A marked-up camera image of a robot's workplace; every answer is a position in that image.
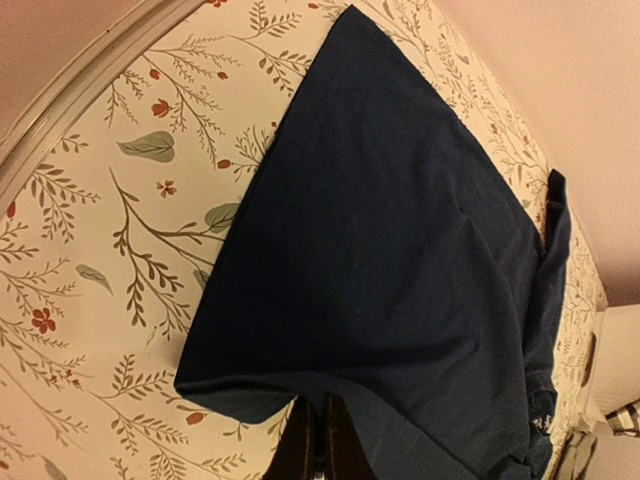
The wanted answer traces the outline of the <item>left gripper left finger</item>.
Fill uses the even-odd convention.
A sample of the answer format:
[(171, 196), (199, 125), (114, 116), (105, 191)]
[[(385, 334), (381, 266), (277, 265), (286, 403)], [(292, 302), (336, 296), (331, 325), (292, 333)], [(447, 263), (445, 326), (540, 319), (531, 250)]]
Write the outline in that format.
[(298, 397), (263, 480), (311, 480), (315, 475), (315, 412)]

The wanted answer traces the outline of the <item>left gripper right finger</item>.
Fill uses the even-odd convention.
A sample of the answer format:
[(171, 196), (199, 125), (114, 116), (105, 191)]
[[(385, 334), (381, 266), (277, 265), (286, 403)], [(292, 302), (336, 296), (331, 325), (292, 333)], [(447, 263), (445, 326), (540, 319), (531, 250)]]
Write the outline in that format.
[(329, 480), (376, 480), (345, 401), (329, 395), (325, 407), (324, 474)]

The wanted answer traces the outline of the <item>blue garment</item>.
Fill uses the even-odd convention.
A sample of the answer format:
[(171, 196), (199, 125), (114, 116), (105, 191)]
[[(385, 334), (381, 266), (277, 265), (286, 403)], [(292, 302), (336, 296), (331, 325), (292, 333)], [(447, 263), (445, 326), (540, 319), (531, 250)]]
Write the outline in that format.
[(571, 220), (539, 232), (454, 111), (355, 7), (236, 213), (176, 372), (248, 424), (340, 397), (380, 479), (539, 479)]

